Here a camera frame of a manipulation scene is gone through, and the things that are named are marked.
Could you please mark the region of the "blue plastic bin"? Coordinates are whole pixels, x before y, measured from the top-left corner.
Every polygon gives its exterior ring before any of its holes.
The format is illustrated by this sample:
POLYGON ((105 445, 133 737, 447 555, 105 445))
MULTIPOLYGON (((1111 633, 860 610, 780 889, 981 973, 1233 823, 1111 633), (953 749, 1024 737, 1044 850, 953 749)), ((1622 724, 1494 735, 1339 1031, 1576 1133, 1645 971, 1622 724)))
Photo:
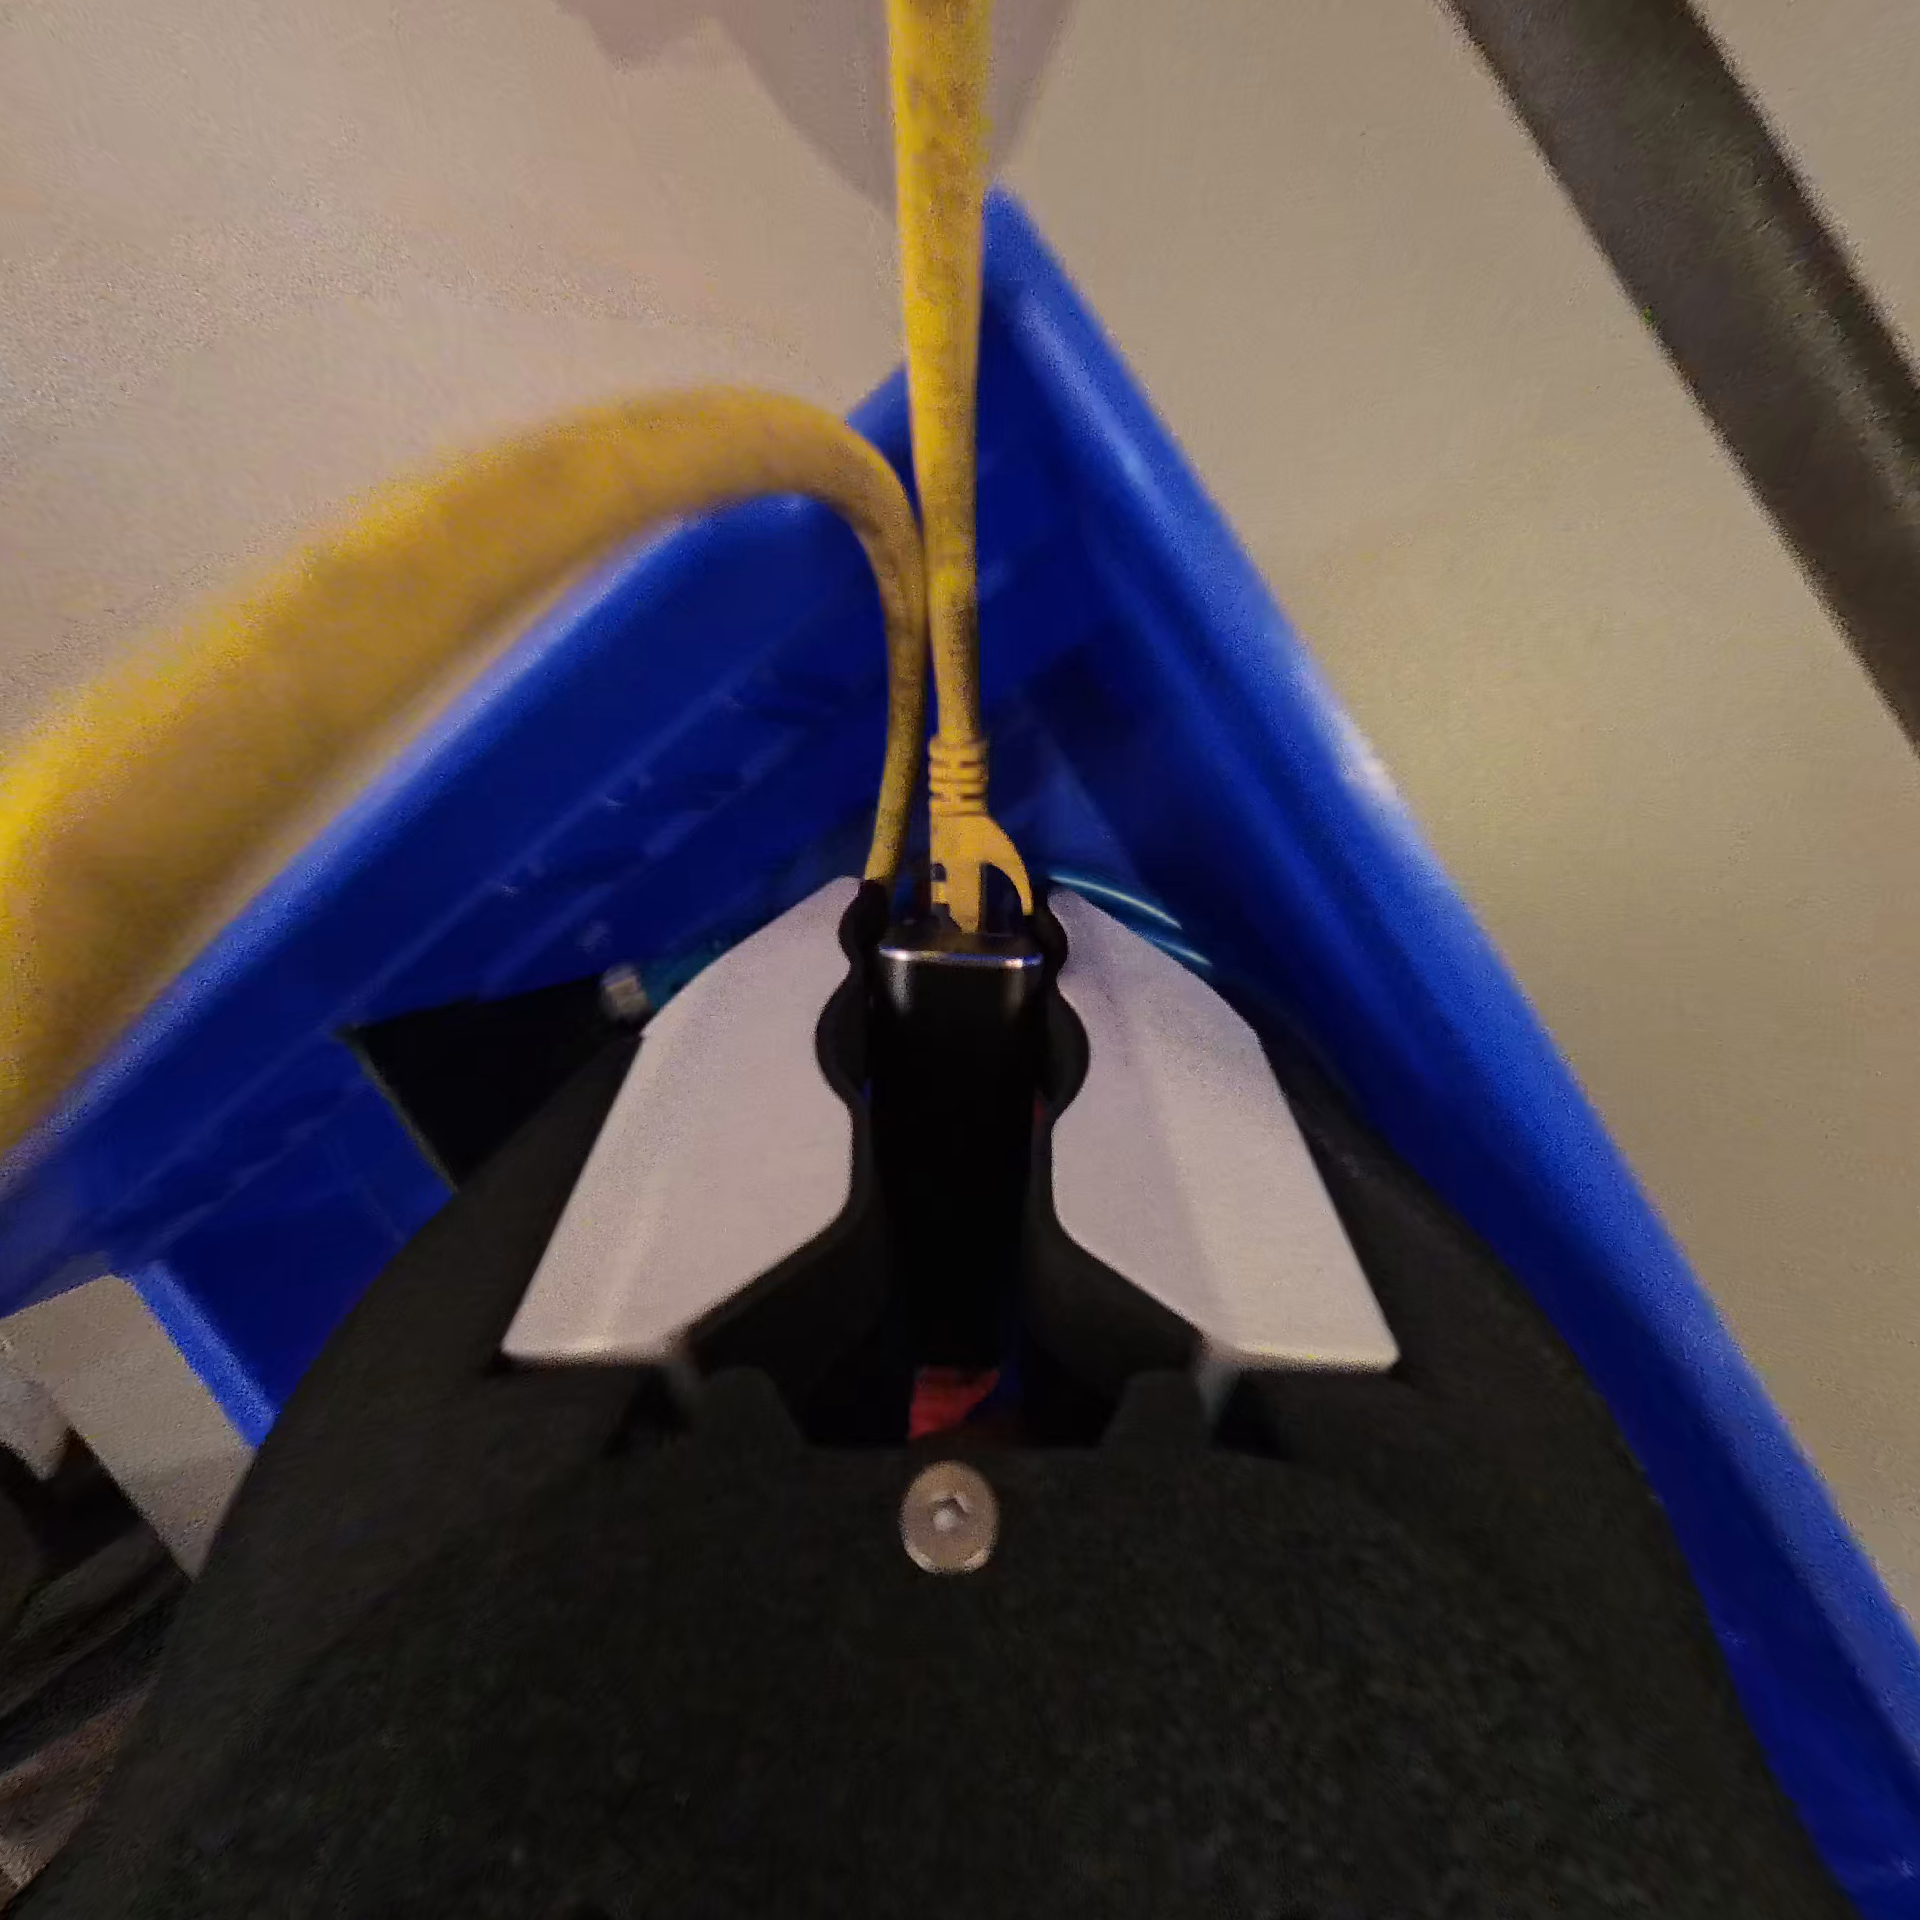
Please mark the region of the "blue plastic bin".
MULTIPOLYGON (((1096 317, 993 194, 979 388, 991 802, 1307 1042, 1548 1311, 1864 1916, 1915 1916, 1915 1644, 1096 317)), ((121 1277, 257 1441, 447 1197, 344 1034, 687 969, 869 847, 873 577, 803 501, 564 596, 289 860, 4 1168, 4 1313, 121 1277)))

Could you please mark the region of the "black ethernet splitter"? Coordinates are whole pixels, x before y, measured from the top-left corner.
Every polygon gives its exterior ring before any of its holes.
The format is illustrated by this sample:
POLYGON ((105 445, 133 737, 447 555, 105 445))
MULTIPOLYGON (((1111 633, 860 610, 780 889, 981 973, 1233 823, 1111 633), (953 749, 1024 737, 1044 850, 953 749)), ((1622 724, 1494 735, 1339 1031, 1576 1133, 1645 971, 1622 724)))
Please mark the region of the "black ethernet splitter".
POLYGON ((1025 932, 894 922, 871 985, 871 1119, 912 1363, 984 1371, 1016 1283, 1044 959, 1025 932))

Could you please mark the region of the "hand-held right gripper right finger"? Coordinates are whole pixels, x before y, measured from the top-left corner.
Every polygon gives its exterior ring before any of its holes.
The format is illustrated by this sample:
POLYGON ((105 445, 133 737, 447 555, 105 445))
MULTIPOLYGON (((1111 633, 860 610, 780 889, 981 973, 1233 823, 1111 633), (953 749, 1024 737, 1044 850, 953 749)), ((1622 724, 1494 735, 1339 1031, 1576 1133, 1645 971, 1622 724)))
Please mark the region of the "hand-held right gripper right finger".
POLYGON ((1073 1400, 1140 1377, 1379 1380, 1400 1347, 1255 1026, 1105 906, 1047 900, 1024 1336, 1073 1400))

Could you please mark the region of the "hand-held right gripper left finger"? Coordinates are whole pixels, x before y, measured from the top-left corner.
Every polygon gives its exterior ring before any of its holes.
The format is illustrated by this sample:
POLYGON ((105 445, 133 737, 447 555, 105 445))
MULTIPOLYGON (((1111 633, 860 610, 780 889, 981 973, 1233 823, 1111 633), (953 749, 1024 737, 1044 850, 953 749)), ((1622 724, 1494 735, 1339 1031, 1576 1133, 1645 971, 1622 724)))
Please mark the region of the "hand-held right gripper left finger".
POLYGON ((772 1383, 825 1442, 905 1424, 869 1096, 888 895, 831 880, 641 1031, 502 1336, 519 1367, 772 1383))

